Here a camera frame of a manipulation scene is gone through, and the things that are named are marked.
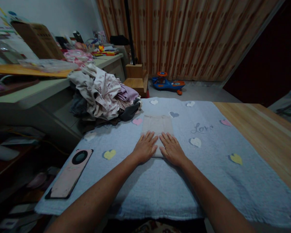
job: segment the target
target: ride-on toy car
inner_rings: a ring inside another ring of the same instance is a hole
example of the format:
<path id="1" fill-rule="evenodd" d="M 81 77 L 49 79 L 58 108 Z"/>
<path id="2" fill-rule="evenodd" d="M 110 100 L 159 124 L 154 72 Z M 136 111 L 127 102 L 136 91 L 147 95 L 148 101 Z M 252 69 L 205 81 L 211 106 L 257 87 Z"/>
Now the ride-on toy car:
<path id="1" fill-rule="evenodd" d="M 172 90 L 177 90 L 178 95 L 182 95 L 181 88 L 184 87 L 185 82 L 184 81 L 168 81 L 166 76 L 166 72 L 158 72 L 157 73 L 158 77 L 153 77 L 152 82 L 153 86 L 158 89 L 172 89 Z"/>

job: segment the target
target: phone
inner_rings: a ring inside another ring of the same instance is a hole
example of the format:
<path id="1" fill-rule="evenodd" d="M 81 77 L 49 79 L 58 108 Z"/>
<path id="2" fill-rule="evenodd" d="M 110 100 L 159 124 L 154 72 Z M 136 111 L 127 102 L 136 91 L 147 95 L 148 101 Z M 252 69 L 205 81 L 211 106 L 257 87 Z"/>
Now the phone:
<path id="1" fill-rule="evenodd" d="M 69 198 L 94 150 L 76 150 L 45 199 Z"/>

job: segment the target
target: gray floor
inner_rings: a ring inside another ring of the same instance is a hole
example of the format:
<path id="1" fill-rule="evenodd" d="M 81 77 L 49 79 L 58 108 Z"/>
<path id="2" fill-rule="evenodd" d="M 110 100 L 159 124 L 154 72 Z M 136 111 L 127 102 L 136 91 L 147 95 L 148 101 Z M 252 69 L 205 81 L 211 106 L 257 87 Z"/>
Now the gray floor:
<path id="1" fill-rule="evenodd" d="M 215 86 L 191 86 L 185 85 L 182 88 L 182 95 L 178 95 L 177 92 L 168 90 L 157 90 L 153 87 L 151 81 L 148 84 L 150 97 L 164 97 L 164 98 L 176 98 L 181 101 L 188 100 L 202 100 L 212 102 L 231 102 L 241 103 L 237 98 L 232 96 L 230 93 Z"/>

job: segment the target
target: black pole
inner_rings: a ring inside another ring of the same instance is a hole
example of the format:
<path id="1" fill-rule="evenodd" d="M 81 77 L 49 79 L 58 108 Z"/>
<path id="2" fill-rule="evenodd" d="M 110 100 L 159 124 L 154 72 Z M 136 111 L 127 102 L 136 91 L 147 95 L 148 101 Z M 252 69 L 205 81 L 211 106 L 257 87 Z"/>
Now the black pole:
<path id="1" fill-rule="evenodd" d="M 133 35 L 132 35 L 132 27 L 130 25 L 130 17 L 129 17 L 128 0 L 125 0 L 124 2 L 125 2 L 125 12 L 126 12 L 127 27 L 128 27 L 130 50 L 132 51 L 132 61 L 133 61 L 133 65 L 136 65 L 136 63 L 135 63 L 134 44 L 133 44 Z"/>

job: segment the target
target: forearm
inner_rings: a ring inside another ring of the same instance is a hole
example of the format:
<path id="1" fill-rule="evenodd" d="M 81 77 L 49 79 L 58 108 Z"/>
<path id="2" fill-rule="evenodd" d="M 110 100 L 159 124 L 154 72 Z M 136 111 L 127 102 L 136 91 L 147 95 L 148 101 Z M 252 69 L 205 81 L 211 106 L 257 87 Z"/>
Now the forearm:
<path id="1" fill-rule="evenodd" d="M 102 220 L 119 190 L 138 165 L 130 154 L 83 193 L 52 224 L 49 232 L 87 232 Z"/>
<path id="2" fill-rule="evenodd" d="M 181 169 L 188 177 L 215 232 L 254 232 L 254 229 L 232 203 L 186 160 Z"/>

